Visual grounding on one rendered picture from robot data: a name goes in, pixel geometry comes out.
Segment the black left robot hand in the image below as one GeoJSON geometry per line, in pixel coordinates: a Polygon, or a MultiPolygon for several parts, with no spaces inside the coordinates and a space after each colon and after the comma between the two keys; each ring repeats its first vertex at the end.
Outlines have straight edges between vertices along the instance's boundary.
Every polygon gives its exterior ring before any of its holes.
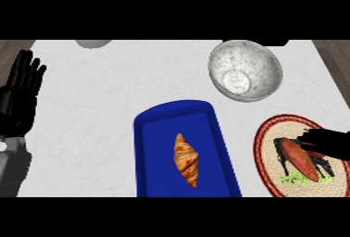
{"type": "Polygon", "coordinates": [[[0,87],[0,139],[23,137],[31,130],[44,73],[40,59],[29,50],[20,50],[0,87]]]}

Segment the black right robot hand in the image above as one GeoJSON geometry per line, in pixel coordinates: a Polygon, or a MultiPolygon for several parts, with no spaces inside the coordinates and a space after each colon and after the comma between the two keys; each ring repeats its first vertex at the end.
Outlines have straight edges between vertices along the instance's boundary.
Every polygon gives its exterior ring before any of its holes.
{"type": "Polygon", "coordinates": [[[310,129],[297,139],[305,151],[350,161],[350,132],[310,129]]]}

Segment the sweet potato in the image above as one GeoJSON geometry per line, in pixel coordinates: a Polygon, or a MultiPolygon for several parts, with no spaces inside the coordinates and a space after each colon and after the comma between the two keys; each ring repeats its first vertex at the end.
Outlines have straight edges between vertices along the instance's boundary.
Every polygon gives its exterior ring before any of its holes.
{"type": "Polygon", "coordinates": [[[317,182],[319,174],[305,150],[288,138],[279,140],[279,145],[283,157],[295,169],[311,181],[317,182]]]}

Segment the round woven placemat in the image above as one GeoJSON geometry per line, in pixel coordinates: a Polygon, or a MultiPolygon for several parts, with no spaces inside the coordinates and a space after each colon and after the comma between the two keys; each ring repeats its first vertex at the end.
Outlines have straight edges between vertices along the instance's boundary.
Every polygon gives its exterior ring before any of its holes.
{"type": "Polygon", "coordinates": [[[319,181],[310,180],[282,157],[277,139],[297,137],[322,126],[310,119],[282,114],[269,118],[254,137],[252,153],[257,171],[274,197],[350,197],[350,162],[323,156],[311,157],[319,181]]]}

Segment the white marbled bowl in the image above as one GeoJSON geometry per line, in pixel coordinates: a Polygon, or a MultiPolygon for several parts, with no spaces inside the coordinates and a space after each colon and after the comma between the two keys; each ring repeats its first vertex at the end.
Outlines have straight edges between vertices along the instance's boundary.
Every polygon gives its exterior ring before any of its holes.
{"type": "Polygon", "coordinates": [[[246,103],[266,99],[283,80],[277,57],[248,40],[229,40],[214,47],[208,71],[217,91],[229,99],[246,103]]]}

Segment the grey round object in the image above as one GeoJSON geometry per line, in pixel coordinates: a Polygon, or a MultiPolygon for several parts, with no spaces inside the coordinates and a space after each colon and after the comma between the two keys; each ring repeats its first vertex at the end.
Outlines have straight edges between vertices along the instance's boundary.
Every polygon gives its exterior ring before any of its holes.
{"type": "Polygon", "coordinates": [[[78,46],[87,49],[100,48],[111,43],[109,40],[77,40],[78,46]]]}

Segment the croissant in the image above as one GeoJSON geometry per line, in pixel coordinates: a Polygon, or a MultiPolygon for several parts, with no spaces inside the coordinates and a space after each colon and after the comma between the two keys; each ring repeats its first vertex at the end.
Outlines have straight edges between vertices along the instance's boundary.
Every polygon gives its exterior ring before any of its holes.
{"type": "Polygon", "coordinates": [[[199,154],[195,152],[183,135],[178,134],[174,138],[174,165],[192,188],[196,187],[199,174],[198,157],[199,154]]]}

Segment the blue tray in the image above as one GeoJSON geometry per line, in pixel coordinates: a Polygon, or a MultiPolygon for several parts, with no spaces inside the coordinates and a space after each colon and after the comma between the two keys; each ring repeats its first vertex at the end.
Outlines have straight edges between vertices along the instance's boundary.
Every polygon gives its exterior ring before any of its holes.
{"type": "Polygon", "coordinates": [[[134,119],[137,196],[238,197],[218,122],[208,102],[180,100],[134,119]]]}

